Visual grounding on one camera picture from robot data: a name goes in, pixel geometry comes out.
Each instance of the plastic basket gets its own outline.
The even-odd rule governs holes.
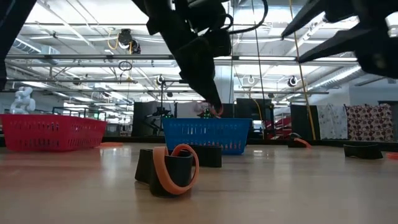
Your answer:
[[[101,144],[106,122],[62,115],[2,114],[6,147],[13,151],[72,151]]]
[[[166,145],[221,146],[223,154],[240,155],[246,147],[251,119],[164,118]]]

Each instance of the patterned curtain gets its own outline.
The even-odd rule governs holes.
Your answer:
[[[347,139],[347,113],[344,106],[317,106],[321,139]]]
[[[347,106],[348,138],[352,141],[394,141],[390,105]]]

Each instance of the tan floor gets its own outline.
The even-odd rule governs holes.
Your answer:
[[[152,146],[1,154],[0,223],[398,223],[397,161],[249,146],[162,199],[134,180],[138,149]]]

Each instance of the orange rubber band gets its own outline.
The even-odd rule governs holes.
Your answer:
[[[192,149],[187,144],[179,144],[178,146],[175,147],[173,150],[171,156],[178,156],[181,150],[187,150],[193,154],[193,157],[195,158],[195,173],[193,174],[191,182],[186,186],[186,187],[180,187],[177,184],[173,182],[173,180],[170,178],[169,172],[167,171],[166,168],[166,162],[165,162],[165,156],[169,155],[169,151],[167,150],[166,147],[155,147],[154,148],[154,164],[155,164],[155,171],[157,174],[157,177],[159,178],[160,184],[163,186],[163,188],[170,194],[174,195],[180,195],[188,191],[195,185],[195,182],[197,181],[198,174],[199,174],[199,159],[198,155],[195,153],[195,151]]]
[[[298,142],[303,143],[303,144],[305,145],[305,147],[307,147],[307,149],[311,149],[311,147],[312,147],[312,146],[310,145],[310,143],[304,141],[303,139],[294,138],[294,141],[298,141]]]
[[[213,115],[220,117],[224,112],[224,106],[221,105],[221,111],[219,113],[214,109],[214,106],[209,106],[209,110]]]
[[[396,153],[396,152],[389,152],[386,154],[386,156],[389,159],[398,159],[398,153]]]

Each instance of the red basket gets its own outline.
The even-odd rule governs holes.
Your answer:
[[[106,122],[63,115],[2,114],[6,147],[13,151],[72,151],[101,144]]]

